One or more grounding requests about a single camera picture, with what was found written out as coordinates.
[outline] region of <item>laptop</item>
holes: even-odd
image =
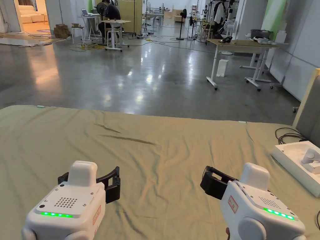
[[[94,17],[94,15],[88,14],[86,9],[81,9],[81,11],[82,11],[82,14],[83,14],[84,17]]]

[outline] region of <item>green led light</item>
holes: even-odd
[[[267,211],[267,212],[270,212],[270,213],[273,213],[273,214],[278,215],[278,216],[282,216],[282,217],[284,217],[284,218],[289,218],[289,219],[291,219],[291,220],[294,220],[294,217],[289,216],[289,215],[285,215],[284,213],[280,213],[280,212],[277,212],[277,211],[273,211],[273,210],[268,209],[268,208],[264,208],[263,210],[264,210],[264,211]]]
[[[68,214],[61,214],[61,213],[54,213],[54,212],[42,212],[41,215],[53,216],[53,217],[65,217],[65,218],[72,218],[72,215]]]

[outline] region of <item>human hand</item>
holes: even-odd
[[[226,228],[226,234],[228,234],[228,240],[230,240],[230,230],[229,230],[229,228]]]

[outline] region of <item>white box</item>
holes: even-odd
[[[309,141],[276,145],[272,156],[315,197],[320,197],[320,174],[310,173],[301,161],[309,148],[320,148]]]
[[[218,65],[217,77],[225,77],[229,60],[221,59]]]

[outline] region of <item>white sofa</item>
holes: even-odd
[[[48,21],[46,12],[36,12],[33,6],[19,5],[22,23]]]

